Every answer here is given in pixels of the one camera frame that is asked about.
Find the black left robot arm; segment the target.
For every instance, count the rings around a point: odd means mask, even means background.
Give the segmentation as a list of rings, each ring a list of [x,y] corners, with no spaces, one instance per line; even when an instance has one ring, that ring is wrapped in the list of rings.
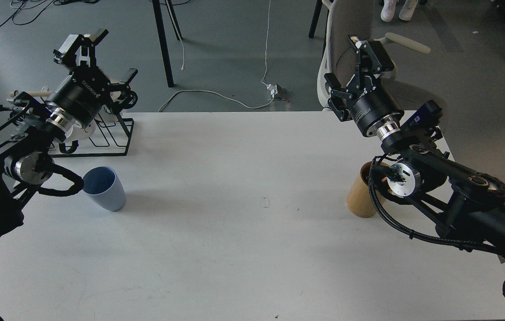
[[[0,237],[23,224],[22,209],[35,193],[66,197],[83,189],[79,175],[54,163],[52,144],[87,129],[103,110],[122,122],[120,112],[135,106],[130,82],[137,69],[114,82],[97,66],[95,49],[107,34],[71,34],[53,52],[69,75],[44,102],[23,91],[10,106],[0,106]]]

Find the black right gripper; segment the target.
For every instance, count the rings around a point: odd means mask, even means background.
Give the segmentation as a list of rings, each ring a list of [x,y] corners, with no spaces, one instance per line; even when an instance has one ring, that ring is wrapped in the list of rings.
[[[335,73],[325,73],[328,106],[341,122],[353,120],[364,137],[373,137],[385,122],[399,121],[404,114],[382,84],[383,75],[395,71],[395,63],[381,42],[361,42],[356,35],[347,38],[356,52],[355,73],[346,88]]]

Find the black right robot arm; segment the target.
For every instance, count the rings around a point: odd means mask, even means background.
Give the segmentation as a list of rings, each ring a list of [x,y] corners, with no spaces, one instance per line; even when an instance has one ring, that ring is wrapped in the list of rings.
[[[328,102],[339,120],[353,120],[363,136],[381,141],[383,155],[373,158],[368,177],[377,213],[410,239],[505,258],[505,183],[450,160],[437,148],[442,108],[433,100],[400,124],[404,112],[379,78],[394,68],[382,43],[354,35],[347,39],[356,55],[355,73],[345,87],[333,73],[324,75]],[[399,223],[379,203],[378,193],[421,211],[435,223],[437,236]],[[505,281],[502,291],[505,297]]]

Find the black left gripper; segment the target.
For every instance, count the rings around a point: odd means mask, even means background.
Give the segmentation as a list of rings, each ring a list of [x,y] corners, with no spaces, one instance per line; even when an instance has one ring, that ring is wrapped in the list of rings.
[[[138,69],[130,68],[118,82],[111,82],[97,67],[95,47],[107,34],[107,29],[99,29],[93,35],[71,34],[53,51],[55,63],[70,73],[46,100],[51,112],[47,118],[49,124],[60,129],[69,129],[74,124],[85,128],[103,107],[118,115],[135,106],[138,96],[130,83]]]

